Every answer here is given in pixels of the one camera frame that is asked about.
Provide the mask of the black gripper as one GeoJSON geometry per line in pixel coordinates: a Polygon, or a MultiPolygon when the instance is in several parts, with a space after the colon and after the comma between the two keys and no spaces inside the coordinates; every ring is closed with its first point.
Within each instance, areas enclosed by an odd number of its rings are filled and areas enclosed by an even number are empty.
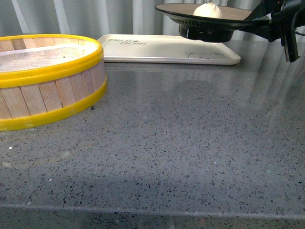
{"type": "Polygon", "coordinates": [[[305,24],[305,2],[303,0],[261,0],[244,21],[234,26],[236,30],[255,34],[273,42],[281,40],[286,60],[299,58],[296,35],[297,27],[305,24]],[[257,20],[271,13],[271,20],[257,20]]]}

